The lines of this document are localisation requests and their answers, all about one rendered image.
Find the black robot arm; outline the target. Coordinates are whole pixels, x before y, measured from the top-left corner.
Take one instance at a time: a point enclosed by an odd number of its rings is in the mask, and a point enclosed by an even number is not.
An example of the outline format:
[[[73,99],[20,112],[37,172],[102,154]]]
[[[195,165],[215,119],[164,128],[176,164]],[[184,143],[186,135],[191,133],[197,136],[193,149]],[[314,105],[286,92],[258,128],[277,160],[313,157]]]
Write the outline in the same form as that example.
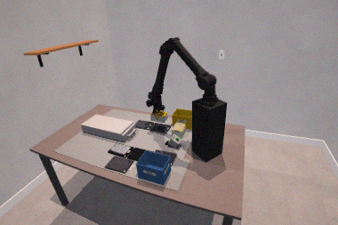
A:
[[[215,95],[215,84],[217,82],[216,77],[214,75],[210,75],[196,62],[196,60],[181,44],[179,37],[170,38],[160,46],[159,54],[161,55],[161,59],[158,67],[157,79],[152,88],[152,92],[149,92],[148,98],[150,100],[146,101],[147,106],[157,108],[157,103],[162,101],[160,94],[163,94],[165,73],[173,51],[177,52],[181,59],[194,73],[198,87],[205,91],[200,104],[213,107],[219,99],[217,95]]]

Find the yellow open-top bin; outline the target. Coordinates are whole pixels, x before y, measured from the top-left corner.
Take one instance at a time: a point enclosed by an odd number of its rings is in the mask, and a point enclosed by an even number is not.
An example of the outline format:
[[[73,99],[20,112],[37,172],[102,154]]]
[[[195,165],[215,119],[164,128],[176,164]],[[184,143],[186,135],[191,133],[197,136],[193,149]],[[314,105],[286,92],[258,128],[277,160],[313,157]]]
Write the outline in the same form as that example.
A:
[[[192,110],[179,109],[177,108],[173,114],[173,126],[175,123],[184,123],[186,124],[186,129],[192,128]]]

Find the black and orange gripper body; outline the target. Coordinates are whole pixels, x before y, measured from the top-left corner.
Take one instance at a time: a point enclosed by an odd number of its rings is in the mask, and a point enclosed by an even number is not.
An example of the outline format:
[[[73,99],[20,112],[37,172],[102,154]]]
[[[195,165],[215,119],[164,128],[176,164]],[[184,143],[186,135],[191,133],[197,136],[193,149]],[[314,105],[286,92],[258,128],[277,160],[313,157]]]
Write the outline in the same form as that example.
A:
[[[165,108],[165,105],[162,105],[162,101],[161,101],[161,102],[157,103],[157,108],[153,108],[152,113],[157,114],[158,112],[156,112],[156,110],[160,112],[160,110],[163,110],[164,108]]]

